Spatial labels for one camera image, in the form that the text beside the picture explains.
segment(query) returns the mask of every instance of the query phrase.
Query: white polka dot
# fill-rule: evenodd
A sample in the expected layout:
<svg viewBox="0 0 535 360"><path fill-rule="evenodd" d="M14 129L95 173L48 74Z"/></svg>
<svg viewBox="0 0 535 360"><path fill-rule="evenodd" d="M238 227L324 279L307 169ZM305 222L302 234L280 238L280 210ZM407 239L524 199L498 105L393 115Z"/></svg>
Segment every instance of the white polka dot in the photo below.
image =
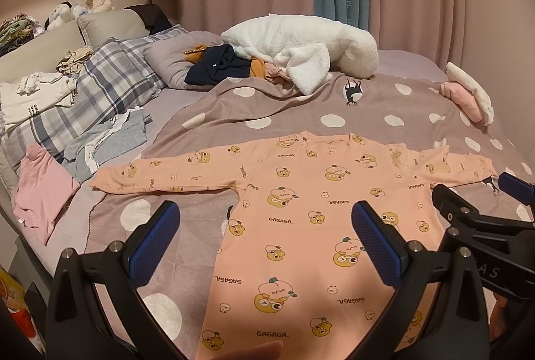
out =
<svg viewBox="0 0 535 360"><path fill-rule="evenodd" d="M405 96L410 95L413 92L413 89L405 84L394 84L398 91Z"/></svg>
<svg viewBox="0 0 535 360"><path fill-rule="evenodd" d="M133 232L135 228L149 221L150 203L140 198L128 203L121 212L121 224L125 230Z"/></svg>
<svg viewBox="0 0 535 360"><path fill-rule="evenodd" d="M522 167L524 168L524 170L526 170L526 173L528 173L530 176L531 176L531 168L528 164L526 164L525 162L522 163Z"/></svg>
<svg viewBox="0 0 535 360"><path fill-rule="evenodd" d="M182 123L182 127L186 129L193 129L199 126L202 122L204 122L204 118L206 115L204 113L197 114L195 117L192 117L189 120L186 120L184 123Z"/></svg>
<svg viewBox="0 0 535 360"><path fill-rule="evenodd" d="M240 97L251 97L255 92L256 90L253 87L238 87L232 90L232 93Z"/></svg>
<svg viewBox="0 0 535 360"><path fill-rule="evenodd" d="M330 128L341 128L343 125L346 124L346 121L336 114L324 115L320 120L325 126L328 126Z"/></svg>
<svg viewBox="0 0 535 360"><path fill-rule="evenodd" d="M305 95L305 96L297 96L297 97L294 97L294 99L296 101L299 101L299 102L303 102L303 101L306 101L307 99L311 98L312 95Z"/></svg>
<svg viewBox="0 0 535 360"><path fill-rule="evenodd" d="M396 117L395 115L389 114L385 117L385 122L387 122L390 126L404 126L405 123L403 120L401 120L399 117Z"/></svg>
<svg viewBox="0 0 535 360"><path fill-rule="evenodd" d="M459 111L459 115L461 116L461 120L466 126L470 126L470 120L468 120L468 117L464 114L464 112Z"/></svg>
<svg viewBox="0 0 535 360"><path fill-rule="evenodd" d="M518 205L518 207L516 208L516 214L518 215L518 217L522 221L528 221L528 222L531 221L531 217L529 215L529 212L525 208L524 205Z"/></svg>
<svg viewBox="0 0 535 360"><path fill-rule="evenodd" d="M439 120L444 120L445 118L445 115L438 115L436 113L429 114L429 121L431 123L437 123Z"/></svg>
<svg viewBox="0 0 535 360"><path fill-rule="evenodd" d="M436 149L437 147L445 146L445 145L446 145L446 139L445 139L445 138L443 138L443 139L440 140L440 141L435 141L435 149Z"/></svg>
<svg viewBox="0 0 535 360"><path fill-rule="evenodd" d="M221 235L225 236L225 231L228 228L228 220L223 221L221 224Z"/></svg>
<svg viewBox="0 0 535 360"><path fill-rule="evenodd" d="M470 149L475 150L476 152L479 152L481 150L481 145L477 142L472 140L470 137L465 137L464 142Z"/></svg>
<svg viewBox="0 0 535 360"><path fill-rule="evenodd" d="M502 150L504 146L501 145L501 143L497 139L492 139L491 143L494 147L496 147L498 150Z"/></svg>
<svg viewBox="0 0 535 360"><path fill-rule="evenodd" d="M264 117L263 119L247 120L245 124L252 129L262 129L271 125L271 119L269 117Z"/></svg>
<svg viewBox="0 0 535 360"><path fill-rule="evenodd" d="M182 314L178 306L163 293L149 295L143 299L143 303L164 333L171 340L176 339L182 328Z"/></svg>

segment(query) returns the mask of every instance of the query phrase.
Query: blanket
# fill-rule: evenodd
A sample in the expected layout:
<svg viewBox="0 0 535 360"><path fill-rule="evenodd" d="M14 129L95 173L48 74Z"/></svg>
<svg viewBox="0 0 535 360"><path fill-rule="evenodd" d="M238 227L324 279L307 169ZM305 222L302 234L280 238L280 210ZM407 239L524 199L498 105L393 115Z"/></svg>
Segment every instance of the blanket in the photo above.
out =
<svg viewBox="0 0 535 360"><path fill-rule="evenodd" d="M355 96L357 86L359 96ZM513 172L532 181L529 166L507 140L499 121L488 128L475 127L453 102L438 93L439 86L386 75L356 81L334 73L313 95L302 96L295 89L282 91L260 78L225 80L205 98L177 112L154 144L143 151L142 158L176 156L304 130L316 135L354 132L383 144L405 143L417 151L449 144L451 152L491 158L498 173ZM480 182L455 190L483 214L531 220L526 207L494 190L492 184ZM164 200L179 205L180 229L149 284L138 292L168 336L193 358L227 214L237 204L236 193L107 195L90 216L87 252L101 251L113 240L128 238ZM364 314L365 304L348 305L348 313ZM109 302L104 301L104 307L114 330L127 338ZM246 327L243 322L236 326Z"/></svg>
<svg viewBox="0 0 535 360"><path fill-rule="evenodd" d="M369 32L318 16L270 14L239 23L221 38L242 58L285 69L304 95L327 80L331 63L355 78L368 78L379 63Z"/></svg>

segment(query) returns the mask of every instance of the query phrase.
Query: pink plush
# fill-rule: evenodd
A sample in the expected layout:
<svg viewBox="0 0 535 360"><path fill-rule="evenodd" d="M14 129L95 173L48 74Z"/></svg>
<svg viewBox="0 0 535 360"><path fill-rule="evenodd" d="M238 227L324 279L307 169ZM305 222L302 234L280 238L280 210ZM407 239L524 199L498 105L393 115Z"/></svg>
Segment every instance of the pink plush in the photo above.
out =
<svg viewBox="0 0 535 360"><path fill-rule="evenodd" d="M479 123L483 120L483 112L474 95L458 82L440 84L440 94L458 105L473 123Z"/></svg>
<svg viewBox="0 0 535 360"><path fill-rule="evenodd" d="M19 189L12 196L13 213L26 227L34 228L46 244L54 221L80 184L38 144L26 147L20 162Z"/></svg>

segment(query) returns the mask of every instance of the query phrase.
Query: pink folded shirt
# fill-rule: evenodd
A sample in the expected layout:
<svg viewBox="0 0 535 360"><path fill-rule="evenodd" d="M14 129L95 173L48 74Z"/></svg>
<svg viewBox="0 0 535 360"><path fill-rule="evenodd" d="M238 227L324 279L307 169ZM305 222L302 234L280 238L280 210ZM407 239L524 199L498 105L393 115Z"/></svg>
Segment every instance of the pink folded shirt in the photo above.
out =
<svg viewBox="0 0 535 360"><path fill-rule="evenodd" d="M54 221L80 184L38 144L26 147L20 162L20 180L12 195L13 213L26 227L34 228L46 244Z"/></svg>

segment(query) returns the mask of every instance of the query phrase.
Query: shirt sleeve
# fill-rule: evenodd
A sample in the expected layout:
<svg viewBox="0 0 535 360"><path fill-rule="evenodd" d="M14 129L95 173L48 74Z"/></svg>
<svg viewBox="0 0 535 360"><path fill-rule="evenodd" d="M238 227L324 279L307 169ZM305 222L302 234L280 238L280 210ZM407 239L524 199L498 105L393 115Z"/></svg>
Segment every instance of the shirt sleeve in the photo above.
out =
<svg viewBox="0 0 535 360"><path fill-rule="evenodd" d="M407 150L405 162L399 167L407 175L427 182L432 186L444 184L448 187L472 184L496 175L489 158L474 154L450 153L449 146L416 152Z"/></svg>
<svg viewBox="0 0 535 360"><path fill-rule="evenodd" d="M211 147L172 158L100 168L89 185L109 194L187 193L230 188L241 196L266 155L262 140Z"/></svg>

